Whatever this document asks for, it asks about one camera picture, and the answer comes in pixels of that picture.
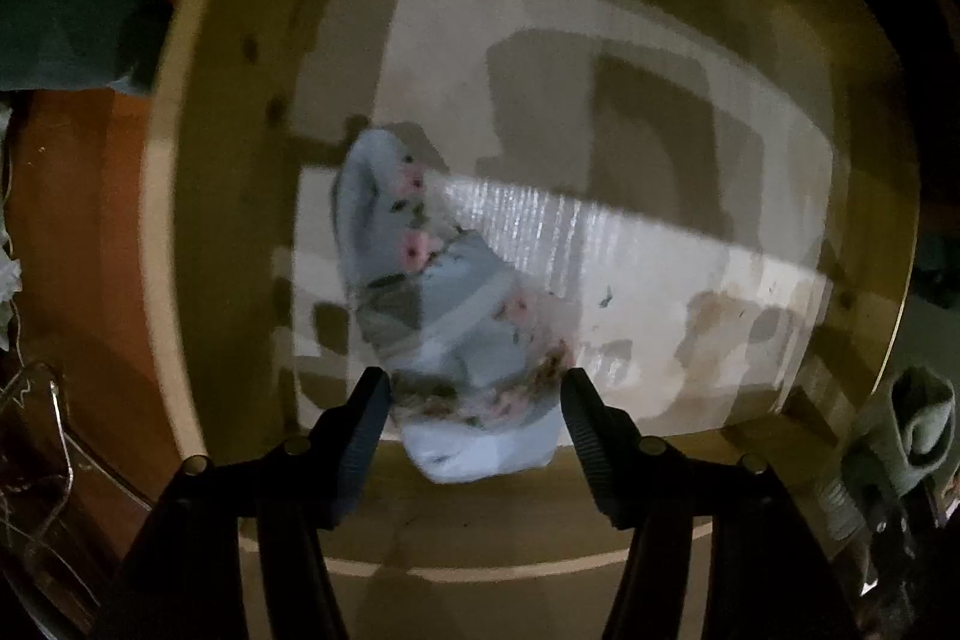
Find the white crumpled cloth pile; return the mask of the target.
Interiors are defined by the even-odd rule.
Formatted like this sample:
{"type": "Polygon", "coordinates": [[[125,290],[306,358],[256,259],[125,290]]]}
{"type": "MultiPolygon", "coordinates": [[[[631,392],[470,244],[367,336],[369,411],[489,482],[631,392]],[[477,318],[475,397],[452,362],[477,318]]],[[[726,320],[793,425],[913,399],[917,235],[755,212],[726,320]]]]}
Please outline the white crumpled cloth pile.
{"type": "MultiPolygon", "coordinates": [[[[2,149],[2,205],[8,198],[7,150],[2,149]]],[[[10,250],[10,232],[5,220],[5,208],[0,208],[0,346],[10,351],[10,323],[14,317],[14,298],[23,289],[21,284],[21,265],[13,258],[10,250]]]]}

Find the wooden drawer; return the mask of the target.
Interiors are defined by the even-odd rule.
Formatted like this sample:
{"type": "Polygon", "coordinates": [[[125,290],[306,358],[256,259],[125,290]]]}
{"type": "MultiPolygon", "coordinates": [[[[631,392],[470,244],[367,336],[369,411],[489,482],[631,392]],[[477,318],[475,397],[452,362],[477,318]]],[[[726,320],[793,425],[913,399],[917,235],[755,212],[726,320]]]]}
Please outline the wooden drawer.
{"type": "Polygon", "coordinates": [[[605,401],[805,491],[889,367],[918,182],[864,0],[179,0],[143,164],[149,339],[204,473],[373,362],[331,190],[392,131],[563,299],[605,401]]]}

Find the blue floral underwear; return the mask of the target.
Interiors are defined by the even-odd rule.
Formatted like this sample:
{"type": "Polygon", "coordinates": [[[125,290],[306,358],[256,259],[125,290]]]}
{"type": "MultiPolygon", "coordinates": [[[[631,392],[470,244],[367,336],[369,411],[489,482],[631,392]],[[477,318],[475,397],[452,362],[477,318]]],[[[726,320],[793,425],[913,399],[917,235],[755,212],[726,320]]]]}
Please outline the blue floral underwear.
{"type": "Polygon", "coordinates": [[[430,481],[544,468],[579,307],[454,221],[386,128],[361,131],[332,187],[348,307],[392,385],[405,453],[430,481]]]}

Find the grey green sleeve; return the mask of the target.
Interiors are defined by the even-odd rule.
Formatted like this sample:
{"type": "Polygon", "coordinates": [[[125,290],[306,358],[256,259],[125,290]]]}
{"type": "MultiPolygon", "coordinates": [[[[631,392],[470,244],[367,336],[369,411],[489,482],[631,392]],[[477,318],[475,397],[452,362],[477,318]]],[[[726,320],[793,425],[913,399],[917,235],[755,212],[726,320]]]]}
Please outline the grey green sleeve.
{"type": "Polygon", "coordinates": [[[853,536],[864,523],[854,502],[854,481],[866,479],[869,468],[862,448],[877,459],[896,497],[905,497],[924,477],[942,491],[958,471],[953,385],[926,367],[908,367],[885,378],[867,399],[817,484],[817,502],[835,541],[853,536]]]}

